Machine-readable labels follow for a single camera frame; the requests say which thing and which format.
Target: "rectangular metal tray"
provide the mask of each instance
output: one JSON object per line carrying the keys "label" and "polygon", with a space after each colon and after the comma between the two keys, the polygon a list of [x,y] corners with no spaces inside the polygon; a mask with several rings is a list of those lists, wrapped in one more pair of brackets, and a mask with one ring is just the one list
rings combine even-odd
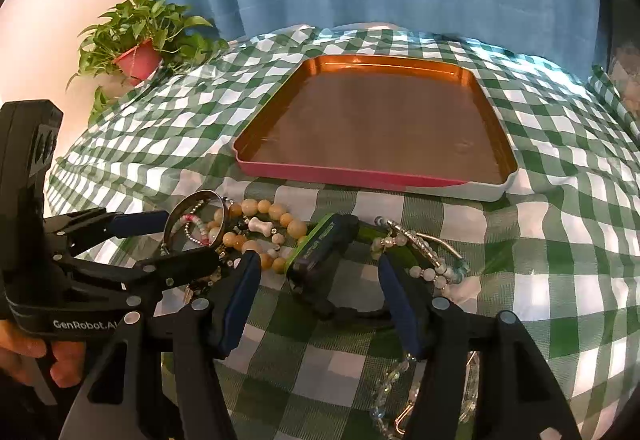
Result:
{"label": "rectangular metal tray", "polygon": [[473,73],[385,55],[303,61],[233,149],[251,176],[485,201],[518,168]]}

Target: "black and green watch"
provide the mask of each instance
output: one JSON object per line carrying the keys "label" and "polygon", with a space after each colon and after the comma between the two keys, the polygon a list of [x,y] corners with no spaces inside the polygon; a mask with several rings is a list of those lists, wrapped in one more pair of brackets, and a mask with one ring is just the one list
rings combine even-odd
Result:
{"label": "black and green watch", "polygon": [[[386,307],[361,312],[351,307],[337,307],[326,296],[331,289],[338,260],[353,241],[371,243],[386,232],[360,221],[351,214],[327,214],[287,259],[285,274],[292,292],[303,300],[318,318],[341,325],[391,327]],[[385,252],[392,263],[411,267],[417,263],[407,247],[394,247]]]}

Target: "blue gripper pad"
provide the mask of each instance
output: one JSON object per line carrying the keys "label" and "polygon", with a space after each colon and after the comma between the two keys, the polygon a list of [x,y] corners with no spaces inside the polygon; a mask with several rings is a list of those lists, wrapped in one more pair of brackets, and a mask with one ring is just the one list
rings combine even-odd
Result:
{"label": "blue gripper pad", "polygon": [[378,280],[402,348],[416,359],[424,359],[429,346],[427,306],[431,300],[426,283],[393,266],[386,254],[378,262]]}
{"label": "blue gripper pad", "polygon": [[224,359],[238,346],[255,294],[260,285],[260,256],[253,251],[242,255],[229,277],[213,285],[208,298],[213,301],[209,344]]}

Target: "human hand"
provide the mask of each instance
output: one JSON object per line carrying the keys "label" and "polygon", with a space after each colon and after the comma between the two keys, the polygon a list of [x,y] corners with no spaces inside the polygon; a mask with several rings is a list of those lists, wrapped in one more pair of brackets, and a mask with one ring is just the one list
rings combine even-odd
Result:
{"label": "human hand", "polygon": [[[82,378],[84,365],[84,343],[56,341],[51,344],[56,362],[50,375],[60,388],[70,388]],[[42,339],[25,335],[10,321],[0,320],[0,369],[22,384],[31,386],[31,378],[22,365],[20,356],[36,359],[47,354],[47,345]]]}

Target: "metal screw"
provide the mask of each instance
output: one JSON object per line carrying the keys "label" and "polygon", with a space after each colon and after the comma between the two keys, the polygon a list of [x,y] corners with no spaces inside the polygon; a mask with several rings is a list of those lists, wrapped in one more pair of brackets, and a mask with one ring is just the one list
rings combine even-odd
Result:
{"label": "metal screw", "polygon": [[207,308],[209,308],[209,300],[205,299],[204,297],[194,299],[193,301],[191,301],[191,308],[196,311],[206,310]]}
{"label": "metal screw", "polygon": [[516,322],[516,314],[513,312],[500,312],[500,321],[505,324],[512,325]]}
{"label": "metal screw", "polygon": [[140,321],[140,313],[138,312],[129,312],[127,315],[124,316],[124,322],[127,325],[134,325],[138,321]]}
{"label": "metal screw", "polygon": [[431,305],[438,310],[446,310],[449,308],[449,300],[444,297],[436,297],[431,301]]}
{"label": "metal screw", "polygon": [[140,303],[142,303],[140,296],[130,295],[127,297],[127,305],[129,306],[138,306]]}

